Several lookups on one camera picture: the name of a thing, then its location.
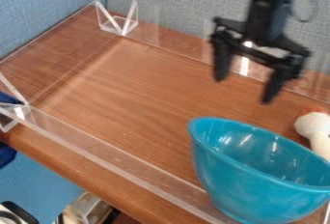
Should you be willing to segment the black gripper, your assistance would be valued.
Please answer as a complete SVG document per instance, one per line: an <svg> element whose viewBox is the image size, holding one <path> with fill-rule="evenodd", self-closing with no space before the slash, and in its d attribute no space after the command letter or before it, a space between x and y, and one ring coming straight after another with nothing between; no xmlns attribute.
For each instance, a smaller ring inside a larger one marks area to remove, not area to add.
<svg viewBox="0 0 330 224"><path fill-rule="evenodd" d="M251 39L245 33L243 21L234 21L221 16L213 18L214 31L210 35L214 55L214 78L227 78L233 57L249 56L261 65L274 69L279 64L287 68L277 68L266 84L262 103L273 102L286 82L302 77L302 71L312 51L281 35L273 42Z"/></svg>

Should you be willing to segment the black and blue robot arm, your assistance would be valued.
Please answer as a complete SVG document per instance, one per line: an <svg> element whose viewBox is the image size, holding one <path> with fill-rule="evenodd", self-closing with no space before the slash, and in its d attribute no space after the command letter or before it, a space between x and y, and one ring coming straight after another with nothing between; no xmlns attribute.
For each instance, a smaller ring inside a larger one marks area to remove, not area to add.
<svg viewBox="0 0 330 224"><path fill-rule="evenodd" d="M214 79L230 74L235 55L250 57L274 71L265 88L262 102L269 104L285 83L298 79L312 51L285 35L287 17L293 15L293 0L251 0L246 21L215 16L213 45Z"/></svg>

